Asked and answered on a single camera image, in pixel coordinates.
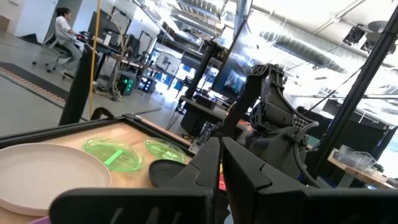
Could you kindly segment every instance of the green translucent plate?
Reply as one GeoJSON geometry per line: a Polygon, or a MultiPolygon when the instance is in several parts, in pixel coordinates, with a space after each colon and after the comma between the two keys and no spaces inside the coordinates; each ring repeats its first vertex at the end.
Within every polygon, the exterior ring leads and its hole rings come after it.
{"type": "Polygon", "coordinates": [[[87,139],[83,148],[110,170],[134,171],[144,164],[144,159],[132,146],[114,139],[87,139]]]}
{"type": "Polygon", "coordinates": [[[149,138],[144,141],[147,150],[158,159],[168,159],[184,162],[185,153],[178,146],[159,138],[149,138]]]}

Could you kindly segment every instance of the rolling chair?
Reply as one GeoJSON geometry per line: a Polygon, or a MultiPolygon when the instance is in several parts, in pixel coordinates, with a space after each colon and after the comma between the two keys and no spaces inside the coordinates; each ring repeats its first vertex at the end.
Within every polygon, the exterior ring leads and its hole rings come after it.
{"type": "MultiPolygon", "coordinates": [[[[72,57],[72,53],[63,45],[58,43],[58,39],[55,36],[55,26],[51,31],[51,35],[49,38],[45,39],[43,41],[43,46],[49,49],[50,51],[54,52],[57,54],[57,59],[54,62],[51,63],[46,63],[45,66],[47,67],[47,72],[52,73],[55,71],[58,67],[63,67],[63,64],[59,62],[59,60],[62,59],[68,59],[72,57]]],[[[64,74],[62,76],[62,79],[65,79],[66,77],[72,78],[73,75],[69,74],[64,74]]]]}

